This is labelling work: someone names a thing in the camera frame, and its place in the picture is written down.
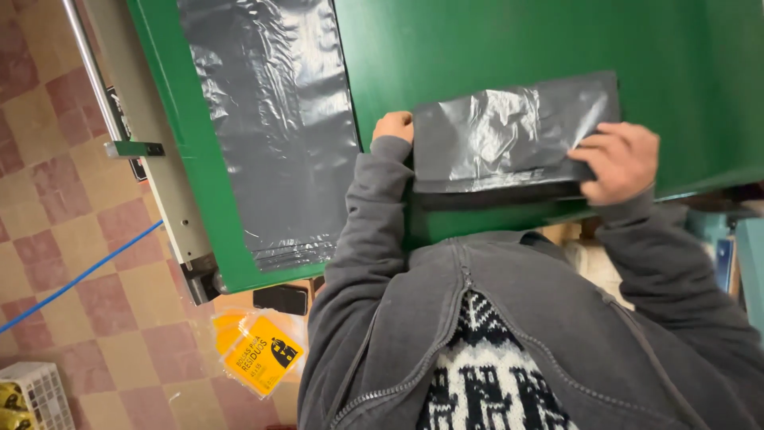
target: floor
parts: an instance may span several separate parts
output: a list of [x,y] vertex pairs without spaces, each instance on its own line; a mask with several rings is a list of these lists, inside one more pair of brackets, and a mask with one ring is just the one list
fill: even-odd
[[[107,140],[60,0],[0,0],[0,324],[160,219]],[[77,428],[293,422],[296,383],[260,401],[217,362],[209,317],[250,295],[194,308],[167,243],[152,233],[0,334],[0,368],[55,363]]]

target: blue cable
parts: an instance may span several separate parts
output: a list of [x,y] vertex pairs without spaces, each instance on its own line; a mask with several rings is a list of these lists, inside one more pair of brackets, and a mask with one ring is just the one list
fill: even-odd
[[68,284],[64,285],[63,287],[61,287],[60,290],[58,290],[57,292],[54,292],[52,295],[50,295],[50,297],[46,298],[45,300],[41,301],[40,303],[37,303],[35,306],[32,306],[31,308],[29,308],[26,311],[22,312],[16,318],[13,318],[12,320],[10,320],[7,323],[3,324],[3,326],[0,327],[0,333],[2,333],[4,331],[6,331],[7,329],[15,326],[16,324],[18,324],[24,318],[28,317],[29,315],[32,315],[34,312],[39,311],[40,308],[42,308],[43,306],[47,305],[48,303],[51,303],[53,300],[58,298],[58,296],[62,295],[63,293],[69,291],[74,285],[76,285],[77,282],[82,281],[84,278],[87,277],[87,275],[90,275],[91,273],[93,273],[97,268],[99,268],[102,265],[104,265],[110,259],[113,259],[117,254],[119,254],[120,252],[126,250],[127,248],[132,246],[134,243],[136,243],[138,240],[143,239],[147,234],[149,234],[152,231],[154,231],[154,229],[156,229],[157,227],[162,225],[162,222],[163,222],[162,220],[158,220],[153,226],[149,227],[148,230],[146,230],[143,233],[137,235],[136,237],[130,239],[129,242],[127,242],[126,244],[124,244],[124,245],[120,246],[119,248],[115,249],[114,252],[112,252],[111,254],[107,255],[106,257],[101,259],[101,261],[97,262],[96,264],[92,265],[90,267],[90,269],[87,269],[86,271],[84,271],[82,273],[82,275],[77,276],[70,283],[68,283]]

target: black and white patterned sweater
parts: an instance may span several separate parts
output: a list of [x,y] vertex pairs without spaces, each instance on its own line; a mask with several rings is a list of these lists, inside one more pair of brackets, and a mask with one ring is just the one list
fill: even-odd
[[577,430],[533,358],[477,292],[462,300],[416,428]]

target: green table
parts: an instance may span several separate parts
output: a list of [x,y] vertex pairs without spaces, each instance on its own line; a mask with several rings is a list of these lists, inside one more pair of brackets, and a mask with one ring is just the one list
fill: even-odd
[[[128,0],[212,248],[233,291],[317,275],[260,273],[174,0]],[[764,178],[760,0],[335,0],[361,143],[385,112],[593,70],[620,79],[625,119],[662,136],[658,191],[676,197]],[[406,244],[580,216],[580,201],[407,217]]]

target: hand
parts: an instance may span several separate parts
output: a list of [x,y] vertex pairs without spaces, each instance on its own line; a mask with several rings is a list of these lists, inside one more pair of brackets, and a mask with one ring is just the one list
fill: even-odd
[[411,112],[390,112],[377,121],[372,140],[381,136],[396,136],[406,142],[414,141],[414,124]]
[[605,206],[635,197],[656,179],[660,137],[641,125],[602,122],[602,133],[582,140],[568,152],[573,160],[586,161],[596,181],[581,183],[589,204]]

